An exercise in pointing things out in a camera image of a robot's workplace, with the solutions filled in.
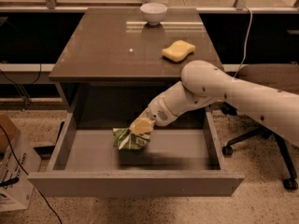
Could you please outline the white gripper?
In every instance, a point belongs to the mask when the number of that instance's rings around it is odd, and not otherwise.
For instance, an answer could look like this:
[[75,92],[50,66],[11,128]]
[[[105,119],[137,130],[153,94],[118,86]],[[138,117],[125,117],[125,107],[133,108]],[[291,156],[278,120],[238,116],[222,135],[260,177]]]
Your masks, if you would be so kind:
[[156,96],[148,105],[149,118],[137,118],[129,127],[131,133],[140,135],[150,133],[154,123],[157,126],[167,126],[178,117],[166,106],[163,96]]

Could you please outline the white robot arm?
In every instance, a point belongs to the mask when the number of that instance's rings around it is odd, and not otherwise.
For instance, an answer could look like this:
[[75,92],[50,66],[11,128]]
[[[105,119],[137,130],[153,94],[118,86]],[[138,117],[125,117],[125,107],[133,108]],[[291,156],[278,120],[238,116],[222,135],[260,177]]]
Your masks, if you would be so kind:
[[166,126],[180,115],[223,101],[299,146],[299,95],[233,78],[212,63],[192,61],[181,81],[151,100],[130,125],[135,135]]

